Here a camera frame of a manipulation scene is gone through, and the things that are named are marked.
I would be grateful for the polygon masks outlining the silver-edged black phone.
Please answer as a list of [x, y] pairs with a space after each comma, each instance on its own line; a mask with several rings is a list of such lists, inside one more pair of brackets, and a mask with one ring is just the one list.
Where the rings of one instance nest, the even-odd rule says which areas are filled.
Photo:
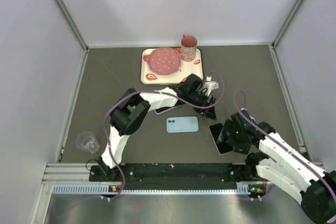
[[[218, 135], [219, 135], [219, 130], [218, 130], [218, 125], [219, 123], [216, 123], [216, 124], [213, 124], [213, 125], [210, 125], [209, 126], [209, 130], [210, 130], [210, 133], [212, 135], [212, 138], [215, 142], [215, 140], [217, 139]], [[217, 145], [215, 143], [216, 147], [217, 147], [217, 150], [218, 152], [223, 155], [223, 154], [227, 154], [227, 153], [230, 153], [233, 151], [233, 148], [226, 142], [224, 144], [219, 144]]]

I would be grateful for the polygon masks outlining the light blue phone case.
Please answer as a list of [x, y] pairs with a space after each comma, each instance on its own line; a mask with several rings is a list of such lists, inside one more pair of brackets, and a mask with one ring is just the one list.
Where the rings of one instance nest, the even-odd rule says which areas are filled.
[[168, 133], [197, 132], [198, 129], [198, 119], [195, 116], [175, 117], [166, 120]]

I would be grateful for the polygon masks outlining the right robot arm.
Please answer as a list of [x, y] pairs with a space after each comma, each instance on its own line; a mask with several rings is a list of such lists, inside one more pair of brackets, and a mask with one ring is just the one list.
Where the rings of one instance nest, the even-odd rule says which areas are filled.
[[246, 109], [231, 115], [213, 133], [222, 154], [245, 154], [243, 166], [231, 167], [236, 182], [265, 179], [291, 196], [314, 223], [335, 223], [335, 171], [327, 172], [292, 148], [266, 122], [257, 124]]

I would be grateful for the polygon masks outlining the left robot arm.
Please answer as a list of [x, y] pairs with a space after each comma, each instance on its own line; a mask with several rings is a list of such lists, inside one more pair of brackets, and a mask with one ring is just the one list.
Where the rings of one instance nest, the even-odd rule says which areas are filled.
[[150, 111], [187, 104], [201, 116], [215, 120], [215, 105], [218, 102], [211, 92], [218, 87], [219, 84], [210, 76], [202, 81], [199, 76], [190, 74], [179, 84], [159, 91], [128, 89], [103, 118], [107, 145], [98, 159], [102, 176], [107, 180], [117, 178], [125, 145]]

